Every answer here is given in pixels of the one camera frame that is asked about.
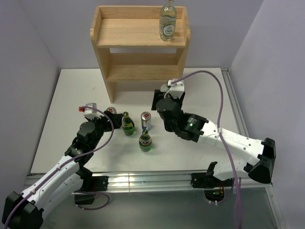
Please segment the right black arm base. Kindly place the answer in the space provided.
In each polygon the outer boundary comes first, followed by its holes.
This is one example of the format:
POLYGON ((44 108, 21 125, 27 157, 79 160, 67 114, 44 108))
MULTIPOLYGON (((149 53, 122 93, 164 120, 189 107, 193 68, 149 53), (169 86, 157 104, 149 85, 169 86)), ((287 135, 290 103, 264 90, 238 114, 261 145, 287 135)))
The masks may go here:
POLYGON ((214 172, 196 172, 191 174, 190 185, 193 188, 202 188, 204 190, 204 197, 209 204, 218 204, 227 200, 234 191, 237 197, 240 197, 241 185, 239 181, 235 183, 234 178, 220 180, 214 176, 214 172))

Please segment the silver can centre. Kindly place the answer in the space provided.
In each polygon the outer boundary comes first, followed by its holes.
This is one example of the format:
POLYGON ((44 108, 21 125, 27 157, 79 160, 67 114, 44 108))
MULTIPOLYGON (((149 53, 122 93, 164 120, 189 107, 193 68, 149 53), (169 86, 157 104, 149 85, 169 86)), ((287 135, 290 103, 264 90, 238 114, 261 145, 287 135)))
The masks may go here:
POLYGON ((144 129, 146 129, 147 131, 151 130, 151 119, 152 119, 152 116, 149 112, 142 112, 142 114, 141 114, 142 130, 144 130, 144 129))

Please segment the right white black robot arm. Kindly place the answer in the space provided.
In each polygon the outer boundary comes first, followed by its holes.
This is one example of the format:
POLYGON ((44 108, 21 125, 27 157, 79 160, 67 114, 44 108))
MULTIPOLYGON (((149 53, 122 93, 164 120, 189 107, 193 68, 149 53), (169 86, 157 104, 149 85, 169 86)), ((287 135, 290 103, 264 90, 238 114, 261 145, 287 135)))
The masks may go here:
POLYGON ((152 110, 157 111, 168 132, 187 141, 208 144, 238 157, 228 163, 211 162, 204 173, 192 175, 193 187, 214 188, 233 179, 248 177, 258 183, 270 184, 276 159, 275 141, 252 139, 226 129, 212 121, 182 110, 183 97, 173 98, 160 90, 154 91, 152 110))

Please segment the silver blue can left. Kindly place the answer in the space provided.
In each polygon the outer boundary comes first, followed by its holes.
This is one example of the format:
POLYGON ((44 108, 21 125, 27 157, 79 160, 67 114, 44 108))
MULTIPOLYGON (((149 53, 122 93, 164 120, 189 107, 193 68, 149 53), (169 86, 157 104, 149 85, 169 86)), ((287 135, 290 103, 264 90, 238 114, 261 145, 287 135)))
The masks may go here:
POLYGON ((117 114, 117 111, 116 111, 116 109, 114 108, 114 107, 108 107, 107 109, 106 109, 107 111, 109 111, 110 113, 112 113, 112 114, 117 114))

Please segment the green Perrier bottle yellow label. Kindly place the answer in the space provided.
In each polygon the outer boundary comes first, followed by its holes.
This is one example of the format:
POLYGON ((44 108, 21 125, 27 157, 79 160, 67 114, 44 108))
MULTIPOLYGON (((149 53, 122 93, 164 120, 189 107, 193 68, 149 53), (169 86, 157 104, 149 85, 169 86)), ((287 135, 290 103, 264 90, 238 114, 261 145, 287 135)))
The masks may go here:
POLYGON ((125 135, 128 136, 133 135, 135 133, 135 124, 130 118, 129 113, 127 111, 123 112, 122 129, 125 135))

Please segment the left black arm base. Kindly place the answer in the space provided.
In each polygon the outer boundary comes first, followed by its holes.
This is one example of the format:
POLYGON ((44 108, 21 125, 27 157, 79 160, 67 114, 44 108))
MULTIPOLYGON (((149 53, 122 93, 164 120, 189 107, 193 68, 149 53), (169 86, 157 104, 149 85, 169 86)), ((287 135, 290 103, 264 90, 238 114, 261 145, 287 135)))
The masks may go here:
POLYGON ((110 202, 108 194, 104 193, 108 187, 108 176, 92 176, 83 180, 83 185, 74 193, 74 203, 82 208, 83 205, 91 205, 97 200, 98 196, 106 197, 106 202, 93 209, 101 209, 107 206, 110 202))

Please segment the wooden three-tier shelf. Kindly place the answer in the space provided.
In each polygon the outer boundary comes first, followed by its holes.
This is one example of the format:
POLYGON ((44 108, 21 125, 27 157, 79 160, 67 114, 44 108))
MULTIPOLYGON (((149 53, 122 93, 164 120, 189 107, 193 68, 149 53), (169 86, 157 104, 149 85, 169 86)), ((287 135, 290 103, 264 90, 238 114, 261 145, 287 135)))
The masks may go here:
POLYGON ((181 78, 191 29, 187 8, 177 6, 174 37, 159 36, 161 6, 97 6, 91 43, 111 103, 116 82, 167 81, 181 78))

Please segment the aluminium frame rail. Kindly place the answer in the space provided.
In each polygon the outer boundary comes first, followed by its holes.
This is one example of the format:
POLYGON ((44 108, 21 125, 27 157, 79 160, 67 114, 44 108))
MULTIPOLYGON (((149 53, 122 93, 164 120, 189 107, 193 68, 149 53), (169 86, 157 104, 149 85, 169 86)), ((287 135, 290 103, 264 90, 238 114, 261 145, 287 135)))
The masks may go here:
MULTIPOLYGON (((195 75, 188 86, 200 81, 196 91, 188 90, 185 107, 204 117, 217 120, 220 95, 223 89, 224 107, 221 123, 225 128, 247 135, 227 68, 211 68, 216 79, 195 75)), ((77 107, 84 102, 96 102, 99 107, 110 106, 108 95, 98 69, 63 69, 42 131, 30 175, 25 186, 38 181, 57 162, 70 145, 84 118, 77 107)), ((108 176, 108 192, 140 193, 191 191, 191 174, 204 172, 212 161, 228 161, 227 153, 209 145, 179 140, 165 131, 163 122, 152 112, 153 151, 145 155, 137 146, 127 146, 124 151, 116 145, 118 139, 127 141, 121 131, 115 132, 107 146, 96 152, 87 163, 96 176, 108 176)), ((272 184, 260 184, 249 178, 242 180, 243 189, 253 189, 244 194, 243 227, 264 229, 271 221, 274 229, 285 229, 286 223, 275 197, 272 184)))

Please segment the clear glass bottle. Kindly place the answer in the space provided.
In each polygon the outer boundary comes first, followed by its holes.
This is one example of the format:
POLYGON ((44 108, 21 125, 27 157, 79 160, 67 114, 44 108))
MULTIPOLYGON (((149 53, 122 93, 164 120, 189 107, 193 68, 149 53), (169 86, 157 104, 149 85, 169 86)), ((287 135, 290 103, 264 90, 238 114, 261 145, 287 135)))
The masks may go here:
POLYGON ((167 0, 162 6, 159 17, 159 36, 163 41, 169 41, 175 32, 177 10, 173 0, 167 0))

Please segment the green Perrier bottle red label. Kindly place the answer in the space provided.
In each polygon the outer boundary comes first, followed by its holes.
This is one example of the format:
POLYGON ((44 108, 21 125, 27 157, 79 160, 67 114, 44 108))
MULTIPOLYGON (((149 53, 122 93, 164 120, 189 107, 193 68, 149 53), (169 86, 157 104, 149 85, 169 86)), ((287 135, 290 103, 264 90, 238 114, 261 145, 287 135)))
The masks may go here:
POLYGON ((153 144, 153 141, 152 141, 151 136, 149 135, 148 130, 144 129, 142 131, 142 135, 139 138, 139 147, 140 147, 140 149, 143 152, 148 152, 148 151, 151 150, 152 144, 153 144))

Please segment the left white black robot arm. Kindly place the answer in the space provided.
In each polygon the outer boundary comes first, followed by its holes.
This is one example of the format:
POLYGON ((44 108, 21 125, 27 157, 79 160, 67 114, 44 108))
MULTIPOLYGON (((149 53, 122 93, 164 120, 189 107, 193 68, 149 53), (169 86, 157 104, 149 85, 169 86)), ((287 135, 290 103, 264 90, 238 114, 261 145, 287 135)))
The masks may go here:
POLYGON ((2 223, 6 229, 39 229, 47 216, 75 191, 92 187, 92 172, 84 165, 100 148, 105 132, 113 134, 122 124, 122 114, 79 108, 86 122, 80 125, 72 144, 59 162, 36 183, 21 193, 12 192, 5 200, 2 223))

